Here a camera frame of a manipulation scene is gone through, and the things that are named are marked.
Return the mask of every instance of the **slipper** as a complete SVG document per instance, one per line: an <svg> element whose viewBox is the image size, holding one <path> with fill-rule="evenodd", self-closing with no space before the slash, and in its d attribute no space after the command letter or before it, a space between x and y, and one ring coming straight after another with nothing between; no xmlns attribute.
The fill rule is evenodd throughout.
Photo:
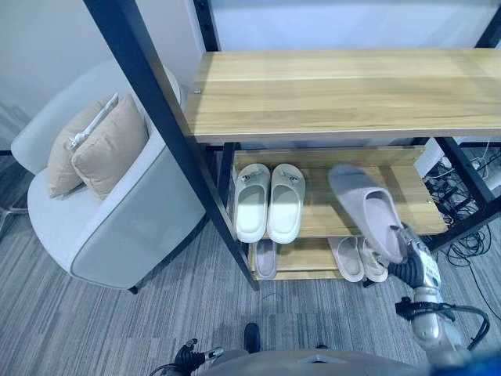
<svg viewBox="0 0 501 376"><path fill-rule="evenodd" d="M284 163L273 170L267 230L276 243L288 244L299 234L305 187L297 167Z"/></svg>
<svg viewBox="0 0 501 376"><path fill-rule="evenodd" d="M372 282L384 282L388 278L388 269L376 260L374 250L366 238L359 238L359 253L366 277Z"/></svg>
<svg viewBox="0 0 501 376"><path fill-rule="evenodd" d="M265 235L269 180L268 168L260 163L246 166L236 180L235 230L244 243L255 243Z"/></svg>
<svg viewBox="0 0 501 376"><path fill-rule="evenodd" d="M394 230L402 227L402 223L390 193L362 169L349 164L332 168L329 184L373 250L391 262L402 262Z"/></svg>
<svg viewBox="0 0 501 376"><path fill-rule="evenodd" d="M263 280L272 280L276 275L276 243L263 239L251 245L256 264L256 274Z"/></svg>
<svg viewBox="0 0 501 376"><path fill-rule="evenodd" d="M359 282L364 277L362 260L357 248L356 237L330 237L330 249L336 259L337 268L345 280Z"/></svg>

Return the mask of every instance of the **throw pillow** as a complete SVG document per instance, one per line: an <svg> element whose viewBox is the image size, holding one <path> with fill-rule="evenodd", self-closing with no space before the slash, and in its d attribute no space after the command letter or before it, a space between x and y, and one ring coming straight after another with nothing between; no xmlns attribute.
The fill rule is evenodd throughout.
<svg viewBox="0 0 501 376"><path fill-rule="evenodd" d="M71 163L101 200L141 153L148 131L131 95L127 95L80 145Z"/></svg>
<svg viewBox="0 0 501 376"><path fill-rule="evenodd" d="M81 184L81 179L71 164L74 151L70 147L70 139L83 131L104 108L110 98L106 98L91 104L82 112L70 120L64 126L52 149L47 162L47 187L51 198L70 192Z"/></svg>

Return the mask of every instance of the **armchair backrest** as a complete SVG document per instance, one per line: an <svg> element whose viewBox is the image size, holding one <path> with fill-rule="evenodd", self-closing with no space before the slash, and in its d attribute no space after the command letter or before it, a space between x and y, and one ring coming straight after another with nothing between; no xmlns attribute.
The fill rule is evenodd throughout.
<svg viewBox="0 0 501 376"><path fill-rule="evenodd" d="M167 69L165 71L180 99L181 90L177 81ZM13 156L28 171L38 174L47 167L52 145L64 125L89 104L114 92L118 92L120 97L131 93L139 110L144 113L117 62L108 60L80 76L47 103L14 139L11 146Z"/></svg>

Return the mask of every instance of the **slipper pair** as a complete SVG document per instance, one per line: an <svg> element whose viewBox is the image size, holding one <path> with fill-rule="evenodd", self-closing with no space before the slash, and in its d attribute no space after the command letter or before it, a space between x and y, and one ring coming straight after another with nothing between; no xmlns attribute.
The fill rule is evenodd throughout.
<svg viewBox="0 0 501 376"><path fill-rule="evenodd" d="M270 178L263 164L248 165L236 181L236 236L244 243L255 243L268 231L276 243L292 242L301 227L304 198L305 178L295 166L279 164Z"/></svg>
<svg viewBox="0 0 501 376"><path fill-rule="evenodd" d="M337 268L345 280L359 282L364 276L373 282L384 282L388 270L374 255L365 237L330 237L330 249Z"/></svg>
<svg viewBox="0 0 501 376"><path fill-rule="evenodd" d="M393 198L361 168L349 164L333 167L329 184L364 236L329 239L339 271L351 282L360 281L364 275L374 282L383 282L387 268L377 257L394 263L403 262L406 257L395 231L402 228L402 223Z"/></svg>

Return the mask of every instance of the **wooden shelf board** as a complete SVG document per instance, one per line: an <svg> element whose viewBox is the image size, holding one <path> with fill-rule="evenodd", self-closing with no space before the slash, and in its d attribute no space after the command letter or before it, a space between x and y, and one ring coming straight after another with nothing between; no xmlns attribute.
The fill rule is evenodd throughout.
<svg viewBox="0 0 501 376"><path fill-rule="evenodd" d="M305 176L306 194L298 237L327 238L360 234L327 181L330 167L347 161L352 161L389 189L394 198L398 216L416 233L442 233L446 230L442 216L412 165L413 159L407 156L410 154L416 157L419 155L417 151L401 146L385 147L380 150L373 148L369 150L363 148L310 151L261 150L259 152L242 150L235 153L234 165L237 172L244 165L256 162L263 163L269 168L283 161L299 166ZM309 165L319 166L321 163L329 167L308 168Z"/></svg>
<svg viewBox="0 0 501 376"><path fill-rule="evenodd" d="M253 273L255 280L262 280ZM343 279L337 270L312 270L305 272L279 272L273 280L336 280Z"/></svg>
<svg viewBox="0 0 501 376"><path fill-rule="evenodd" d="M202 143L501 135L500 59L495 49L208 52L186 119Z"/></svg>
<svg viewBox="0 0 501 376"><path fill-rule="evenodd" d="M252 252L249 267L255 271ZM281 272L335 271L336 261L327 239L296 239L290 244L278 244L276 270Z"/></svg>

